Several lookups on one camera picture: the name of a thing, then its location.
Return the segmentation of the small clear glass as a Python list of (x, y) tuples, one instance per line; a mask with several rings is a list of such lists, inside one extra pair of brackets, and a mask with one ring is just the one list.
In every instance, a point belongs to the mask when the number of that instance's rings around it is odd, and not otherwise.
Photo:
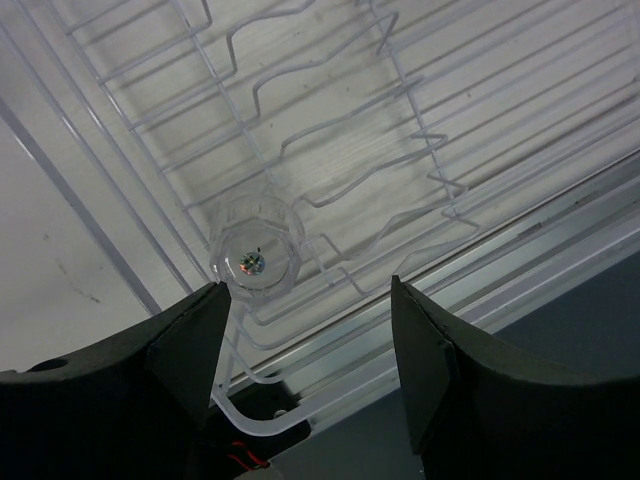
[(301, 220), (283, 200), (266, 194), (236, 196), (218, 205), (209, 265), (233, 299), (264, 305), (292, 290), (304, 239)]

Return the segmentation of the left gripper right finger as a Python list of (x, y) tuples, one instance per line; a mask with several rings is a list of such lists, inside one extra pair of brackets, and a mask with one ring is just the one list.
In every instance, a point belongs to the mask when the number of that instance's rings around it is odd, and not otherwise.
[(429, 479), (635, 479), (639, 380), (600, 379), (513, 346), (391, 281), (413, 452)]

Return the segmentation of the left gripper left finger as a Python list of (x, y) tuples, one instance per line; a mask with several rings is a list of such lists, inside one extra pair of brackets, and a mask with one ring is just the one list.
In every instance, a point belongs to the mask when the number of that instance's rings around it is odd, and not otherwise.
[(88, 347), (1, 374), (4, 479), (186, 479), (231, 306), (210, 283)]

